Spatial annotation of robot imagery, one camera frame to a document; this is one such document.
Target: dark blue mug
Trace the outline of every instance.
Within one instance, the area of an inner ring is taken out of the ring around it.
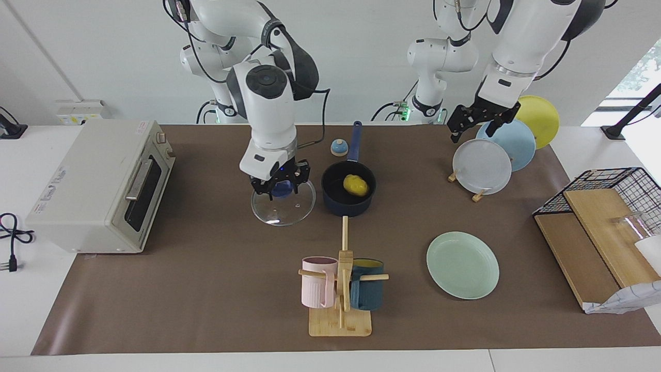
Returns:
[[[383,262],[371,258],[354,259],[351,270],[350,302],[358,310],[376,310],[383,304],[383,281],[360,281],[362,275],[383,274]]]

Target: black wire rack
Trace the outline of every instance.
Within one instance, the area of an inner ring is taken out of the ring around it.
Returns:
[[[632,212],[642,212],[645,224],[661,234],[661,187],[641,167],[585,171],[550,198],[533,215],[573,212],[565,191],[615,189]]]

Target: white wall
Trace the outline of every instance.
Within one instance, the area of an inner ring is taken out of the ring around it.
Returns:
[[[403,98],[416,79],[406,61],[409,43],[442,37],[429,0],[264,2],[314,57],[319,87],[332,88],[329,121],[369,120],[381,104]],[[27,27],[17,37],[7,36],[20,27],[11,9]],[[659,14],[661,1],[619,2],[528,93],[554,102],[563,125],[580,125],[659,39]],[[188,39],[160,1],[0,0],[0,31],[0,105],[27,123],[55,123],[54,101],[76,93],[104,100],[116,118],[159,122],[192,122],[199,105],[212,98],[203,79],[180,67],[178,51]],[[476,70],[446,74],[450,109],[472,102],[497,37],[484,24],[473,40],[482,52]],[[315,96],[297,103],[297,121],[320,121],[323,97]]]

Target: white table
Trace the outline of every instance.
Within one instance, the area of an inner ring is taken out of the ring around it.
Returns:
[[[26,216],[78,135],[78,126],[31,126],[20,140],[0,141],[3,180],[0,212]],[[551,144],[570,178],[586,169],[641,166],[625,142],[612,142],[598,128],[562,127]],[[0,242],[0,261],[9,242]],[[523,349],[438,351],[330,351],[321,353],[112,354],[29,357],[74,255],[45,241],[18,244],[24,267],[0,272],[0,370],[196,371],[268,369],[298,365],[318,372],[340,366],[378,371],[658,371],[661,347],[613,349]],[[647,309],[657,329],[661,306]]]

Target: pan handle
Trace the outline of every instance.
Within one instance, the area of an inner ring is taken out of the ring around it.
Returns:
[[[351,144],[349,145],[349,154],[346,159],[350,162],[358,161],[358,154],[360,153],[360,135],[362,133],[363,123],[354,121],[354,131],[351,135]]]

